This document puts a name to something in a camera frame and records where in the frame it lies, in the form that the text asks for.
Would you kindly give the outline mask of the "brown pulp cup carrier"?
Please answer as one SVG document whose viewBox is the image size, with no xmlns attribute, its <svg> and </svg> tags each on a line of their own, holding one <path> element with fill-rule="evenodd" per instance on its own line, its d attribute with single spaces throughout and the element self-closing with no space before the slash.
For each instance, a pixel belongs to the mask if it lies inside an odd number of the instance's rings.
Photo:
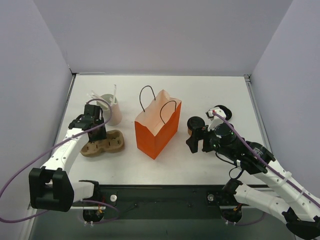
<svg viewBox="0 0 320 240">
<path fill-rule="evenodd" d="M 80 153 L 84 157 L 96 157 L 102 153 L 118 153 L 125 149 L 125 140 L 120 130 L 109 130 L 106 132 L 106 139 L 88 142 Z"/>
</svg>

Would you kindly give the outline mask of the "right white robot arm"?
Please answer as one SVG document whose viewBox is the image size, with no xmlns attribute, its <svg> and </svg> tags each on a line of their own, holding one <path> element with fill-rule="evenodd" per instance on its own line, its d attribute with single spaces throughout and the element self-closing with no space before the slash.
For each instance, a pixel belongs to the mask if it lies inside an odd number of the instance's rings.
<svg viewBox="0 0 320 240">
<path fill-rule="evenodd" d="M 214 151 L 232 161 L 242 172 L 263 181 L 277 197 L 259 192 L 238 177 L 231 178 L 223 187 L 221 197 L 227 204 L 235 201 L 255 207 L 285 223 L 297 237 L 314 240 L 320 236 L 320 200 L 306 191 L 284 170 L 274 155 L 263 145 L 245 140 L 230 123 L 221 123 L 210 130 L 203 119 L 187 122 L 190 138 L 186 140 L 192 153 Z"/>
</svg>

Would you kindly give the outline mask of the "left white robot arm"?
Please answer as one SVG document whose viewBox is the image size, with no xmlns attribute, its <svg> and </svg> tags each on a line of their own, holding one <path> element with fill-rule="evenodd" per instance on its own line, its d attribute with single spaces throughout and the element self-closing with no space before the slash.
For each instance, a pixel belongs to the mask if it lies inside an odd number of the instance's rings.
<svg viewBox="0 0 320 240">
<path fill-rule="evenodd" d="M 67 212 L 80 200 L 91 206 L 100 203 L 99 183 L 94 180 L 71 182 L 69 172 L 87 143 L 106 137 L 105 125 L 102 108 L 86 104 L 83 114 L 68 125 L 63 141 L 52 156 L 28 175 L 30 204 L 34 209 Z"/>
</svg>

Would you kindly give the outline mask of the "brown paper coffee cup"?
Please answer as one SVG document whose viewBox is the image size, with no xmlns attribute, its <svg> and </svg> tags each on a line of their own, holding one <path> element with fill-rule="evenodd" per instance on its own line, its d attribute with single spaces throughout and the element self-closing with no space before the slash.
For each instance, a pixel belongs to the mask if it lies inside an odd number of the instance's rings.
<svg viewBox="0 0 320 240">
<path fill-rule="evenodd" d="M 187 132 L 188 132 L 188 134 L 191 136 L 192 133 L 193 133 L 193 130 L 192 130 L 192 129 L 188 129 Z"/>
</svg>

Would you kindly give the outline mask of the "orange paper bag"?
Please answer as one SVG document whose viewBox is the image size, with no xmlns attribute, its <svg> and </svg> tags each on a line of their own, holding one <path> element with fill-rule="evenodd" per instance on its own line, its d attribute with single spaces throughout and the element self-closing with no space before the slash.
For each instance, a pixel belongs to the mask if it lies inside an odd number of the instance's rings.
<svg viewBox="0 0 320 240">
<path fill-rule="evenodd" d="M 182 101 L 164 89 L 155 95 L 150 85 L 142 89 L 146 88 L 150 88 L 152 101 L 144 107 L 140 91 L 142 112 L 134 120 L 135 138 L 137 148 L 154 160 L 178 131 Z"/>
</svg>

